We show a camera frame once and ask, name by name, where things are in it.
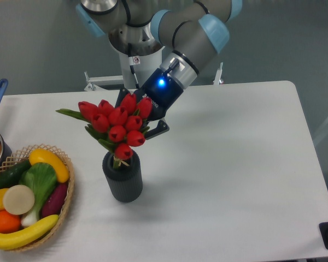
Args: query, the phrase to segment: tulip bouquet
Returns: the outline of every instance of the tulip bouquet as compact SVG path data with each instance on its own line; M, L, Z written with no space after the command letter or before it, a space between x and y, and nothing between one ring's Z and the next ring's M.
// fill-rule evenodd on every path
M113 169L118 169L133 155L131 147L141 146L145 142L145 133L149 130L147 118L152 110L150 98L137 103L136 95L125 95L118 107L101 100L99 105L79 102L79 111L70 109L56 110L58 113L83 120L89 124L86 131L110 153L114 154Z

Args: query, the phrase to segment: yellow banana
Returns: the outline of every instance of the yellow banana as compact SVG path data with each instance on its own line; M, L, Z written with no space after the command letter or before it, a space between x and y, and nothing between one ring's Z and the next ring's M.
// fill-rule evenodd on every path
M10 234L0 233L0 249L10 250L25 246L51 230L57 221L58 215L51 215L20 231Z

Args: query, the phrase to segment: blue led light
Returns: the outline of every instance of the blue led light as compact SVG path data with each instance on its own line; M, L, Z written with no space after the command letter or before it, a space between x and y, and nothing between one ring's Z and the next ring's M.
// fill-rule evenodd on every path
M165 81L164 81L163 78L161 78L161 79L158 80L158 86L159 87L165 87L165 85L166 85L166 83L165 83Z

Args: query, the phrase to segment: black vase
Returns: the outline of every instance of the black vase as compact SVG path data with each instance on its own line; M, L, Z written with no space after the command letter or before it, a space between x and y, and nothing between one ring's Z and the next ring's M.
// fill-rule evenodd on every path
M120 202L137 199L143 188L140 159L136 152L130 158L129 166L113 169L113 154L107 153L102 162L102 169L114 198Z

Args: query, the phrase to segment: purple eggplant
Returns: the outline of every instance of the purple eggplant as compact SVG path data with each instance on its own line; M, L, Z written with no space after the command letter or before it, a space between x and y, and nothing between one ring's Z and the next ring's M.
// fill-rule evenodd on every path
M65 198L67 196L68 184L60 183L57 185L51 196L45 202L42 208L42 218L49 215L59 215L63 204L65 203Z

